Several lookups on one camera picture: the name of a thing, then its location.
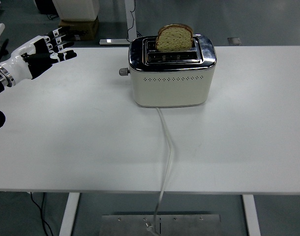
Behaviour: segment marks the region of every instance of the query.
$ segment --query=bread slice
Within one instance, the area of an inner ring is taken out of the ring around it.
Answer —
[[[155,48],[160,52],[180,52],[192,47],[193,30],[183,24],[171,24],[158,31]]]

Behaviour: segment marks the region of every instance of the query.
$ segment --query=box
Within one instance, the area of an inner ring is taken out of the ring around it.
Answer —
[[[70,26],[68,34],[74,35],[70,40],[93,40],[99,26],[98,18],[95,21],[60,21],[59,27]]]
[[[99,0],[53,0],[63,21],[94,21],[98,15]]]

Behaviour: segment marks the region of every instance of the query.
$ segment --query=toaster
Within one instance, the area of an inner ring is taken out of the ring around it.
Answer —
[[[142,107],[185,107],[206,101],[216,65],[211,41],[193,35],[192,48],[159,52],[156,36],[139,37],[129,45],[129,69],[120,69],[132,82],[133,97]]]

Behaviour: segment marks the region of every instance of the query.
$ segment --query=toaster knob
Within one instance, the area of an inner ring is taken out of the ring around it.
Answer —
[[[126,67],[126,68],[122,68],[120,69],[120,75],[121,76],[126,76],[130,73],[129,69]]]

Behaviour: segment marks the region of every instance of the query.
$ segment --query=gray floor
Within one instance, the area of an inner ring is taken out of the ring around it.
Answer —
[[[123,0],[100,0],[99,29],[95,40],[77,42],[74,47],[100,47],[104,38],[126,38]],[[0,41],[9,38],[8,50],[36,35],[56,29],[59,19],[39,14],[32,0],[2,0],[0,23],[5,30]],[[138,0],[136,25],[142,35],[156,35],[169,23],[184,23],[196,33],[208,36],[215,46],[228,46],[228,37],[239,37],[243,46],[300,45],[300,0]],[[34,194],[41,203],[41,193]],[[45,219],[58,235],[67,193],[47,193]],[[156,194],[81,195],[74,236],[96,236],[103,214],[151,213]],[[255,196],[263,236],[300,236],[300,196]],[[246,236],[242,201],[236,195],[166,194],[160,209],[164,213],[213,213],[221,215],[224,236]],[[28,193],[0,192],[0,236],[45,235],[39,211]]]

